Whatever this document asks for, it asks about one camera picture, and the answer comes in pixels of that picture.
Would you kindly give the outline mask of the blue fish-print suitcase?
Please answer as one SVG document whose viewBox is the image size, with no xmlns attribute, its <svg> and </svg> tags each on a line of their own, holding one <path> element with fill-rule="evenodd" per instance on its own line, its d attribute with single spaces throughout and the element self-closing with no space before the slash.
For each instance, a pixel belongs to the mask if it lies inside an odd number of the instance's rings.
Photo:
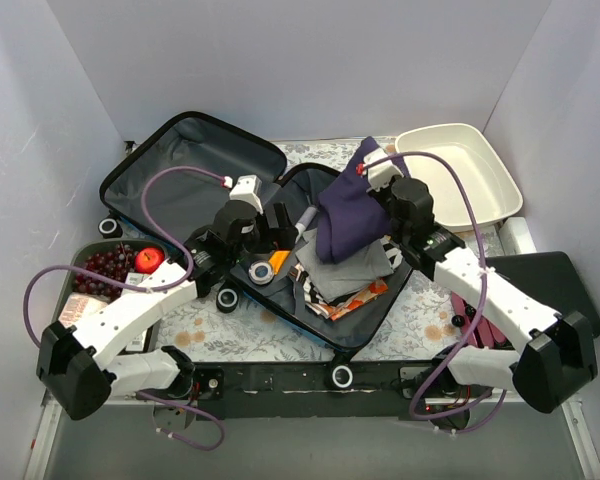
<svg viewBox="0 0 600 480">
<path fill-rule="evenodd" d="M 186 112 L 167 121 L 114 168 L 100 186 L 100 199 L 112 213 L 146 234 L 158 234 L 148 222 L 154 219 L 171 236 L 185 241 L 212 223 L 229 194 L 204 175 L 172 173 L 148 189 L 148 208 L 143 210 L 140 198 L 149 179 L 180 165 L 232 178 L 255 174 L 262 181 L 264 203 L 284 203 L 292 221 L 316 204 L 319 193 L 338 175 L 337 170 L 318 163 L 289 167 L 285 154 L 274 144 L 212 116 Z M 289 277 L 267 286 L 253 284 L 248 278 L 250 264 L 244 260 L 235 266 L 229 279 L 266 310 L 342 354 L 355 354 L 371 341 L 411 275 L 409 266 L 400 263 L 386 281 L 389 290 L 385 294 L 331 321 L 297 299 L 299 287 Z"/>
</svg>

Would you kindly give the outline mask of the dark purple garment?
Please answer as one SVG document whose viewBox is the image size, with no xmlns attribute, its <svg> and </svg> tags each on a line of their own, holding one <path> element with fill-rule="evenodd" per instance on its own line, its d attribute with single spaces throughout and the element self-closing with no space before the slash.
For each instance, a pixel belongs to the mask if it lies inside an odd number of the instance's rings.
<svg viewBox="0 0 600 480">
<path fill-rule="evenodd" d="M 363 139 L 344 170 L 318 195 L 316 254 L 323 263 L 337 264 L 390 232 L 390 217 L 368 193 L 359 164 L 387 156 L 373 137 Z"/>
</svg>

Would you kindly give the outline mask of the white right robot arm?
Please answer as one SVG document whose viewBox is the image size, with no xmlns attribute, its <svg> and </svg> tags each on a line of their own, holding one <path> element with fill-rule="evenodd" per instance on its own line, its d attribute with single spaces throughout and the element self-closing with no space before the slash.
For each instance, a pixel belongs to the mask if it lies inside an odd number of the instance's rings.
<svg viewBox="0 0 600 480">
<path fill-rule="evenodd" d="M 387 210 L 404 260 L 475 307 L 475 317 L 489 320 L 512 345 L 477 348 L 462 338 L 438 357 L 417 397 L 432 385 L 449 398 L 480 385 L 514 390 L 536 411 L 551 413 L 597 377 L 590 321 L 577 311 L 561 313 L 538 302 L 488 268 L 482 255 L 435 221 L 425 183 L 392 181 Z"/>
</svg>

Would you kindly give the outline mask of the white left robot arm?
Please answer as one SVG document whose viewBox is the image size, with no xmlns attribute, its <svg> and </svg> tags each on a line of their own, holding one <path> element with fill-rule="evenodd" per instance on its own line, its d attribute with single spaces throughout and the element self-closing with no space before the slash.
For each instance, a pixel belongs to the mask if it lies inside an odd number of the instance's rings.
<svg viewBox="0 0 600 480">
<path fill-rule="evenodd" d="M 90 416 L 113 395 L 187 397 L 195 366 L 186 354 L 176 347 L 133 355 L 123 349 L 170 311 L 208 294 L 247 255 L 289 249 L 297 234 L 281 202 L 258 211 L 227 201 L 212 224 L 190 235 L 183 256 L 163 261 L 140 285 L 75 325 L 46 327 L 37 377 L 73 420 Z"/>
</svg>

